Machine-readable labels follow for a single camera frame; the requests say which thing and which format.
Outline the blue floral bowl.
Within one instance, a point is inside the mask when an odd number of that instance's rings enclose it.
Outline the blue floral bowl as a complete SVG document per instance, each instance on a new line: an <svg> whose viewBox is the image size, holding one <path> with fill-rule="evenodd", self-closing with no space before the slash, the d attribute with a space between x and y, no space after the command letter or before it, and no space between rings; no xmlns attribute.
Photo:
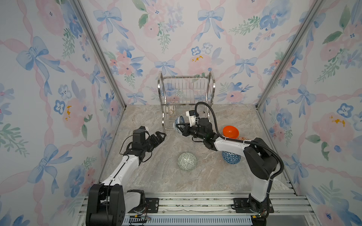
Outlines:
<svg viewBox="0 0 362 226"><path fill-rule="evenodd" d="M175 121L173 123L173 128L179 134L183 133L183 130L185 129L185 120L182 115L175 119Z"/></svg>

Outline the maroon white pattern bowl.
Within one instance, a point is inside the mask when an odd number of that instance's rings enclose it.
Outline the maroon white pattern bowl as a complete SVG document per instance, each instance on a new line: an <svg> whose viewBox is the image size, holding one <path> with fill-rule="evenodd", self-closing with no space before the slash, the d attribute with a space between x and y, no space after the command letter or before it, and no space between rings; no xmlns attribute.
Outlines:
<svg viewBox="0 0 362 226"><path fill-rule="evenodd" d="M175 113L175 107L174 107L174 105L169 105L169 106L168 106L168 110L169 110L169 114L174 114L174 113Z"/></svg>

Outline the steel wire dish rack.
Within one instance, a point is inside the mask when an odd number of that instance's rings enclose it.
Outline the steel wire dish rack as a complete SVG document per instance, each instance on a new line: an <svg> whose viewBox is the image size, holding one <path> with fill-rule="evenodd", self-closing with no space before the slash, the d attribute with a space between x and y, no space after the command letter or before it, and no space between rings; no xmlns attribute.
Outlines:
<svg viewBox="0 0 362 226"><path fill-rule="evenodd" d="M177 117L182 115L186 122L189 121L186 111L193 110L196 103L214 103L216 81L212 72L174 77L164 76L159 72L157 89L162 110L162 127L165 131L172 131ZM174 105L174 114L169 114L169 105Z"/></svg>

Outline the orange plastic bowl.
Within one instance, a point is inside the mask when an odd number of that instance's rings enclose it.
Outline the orange plastic bowl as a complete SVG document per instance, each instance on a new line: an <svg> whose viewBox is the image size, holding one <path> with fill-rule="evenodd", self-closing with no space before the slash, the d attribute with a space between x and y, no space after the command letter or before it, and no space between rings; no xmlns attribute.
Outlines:
<svg viewBox="0 0 362 226"><path fill-rule="evenodd" d="M227 138L237 139L239 137L239 130L234 126L225 126L222 132Z"/></svg>

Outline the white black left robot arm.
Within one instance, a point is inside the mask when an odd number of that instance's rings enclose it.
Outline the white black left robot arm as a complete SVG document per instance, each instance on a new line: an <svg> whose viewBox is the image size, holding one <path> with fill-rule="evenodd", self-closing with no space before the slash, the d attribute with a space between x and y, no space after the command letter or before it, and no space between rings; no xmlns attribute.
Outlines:
<svg viewBox="0 0 362 226"><path fill-rule="evenodd" d="M152 153L166 138L163 132L150 134L141 126L130 136L132 141L121 153L122 160L111 175L99 184L94 184L88 194L85 224L87 226L121 226L125 215L133 209L146 209L142 190L123 191L133 172L146 162L146 153Z"/></svg>

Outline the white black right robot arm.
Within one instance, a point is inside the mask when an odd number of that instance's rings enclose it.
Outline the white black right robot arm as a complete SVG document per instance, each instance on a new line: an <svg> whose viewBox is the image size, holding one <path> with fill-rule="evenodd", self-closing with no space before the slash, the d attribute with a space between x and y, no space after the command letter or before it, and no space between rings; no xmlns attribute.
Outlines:
<svg viewBox="0 0 362 226"><path fill-rule="evenodd" d="M200 119L194 125L190 123L175 123L174 125L183 136L200 139L210 150L229 152L244 157L254 176L252 190L244 207L249 208L252 213L267 214L269 212L272 180L280 161L277 159L277 154L262 139L238 140L224 137L214 132L207 118Z"/></svg>

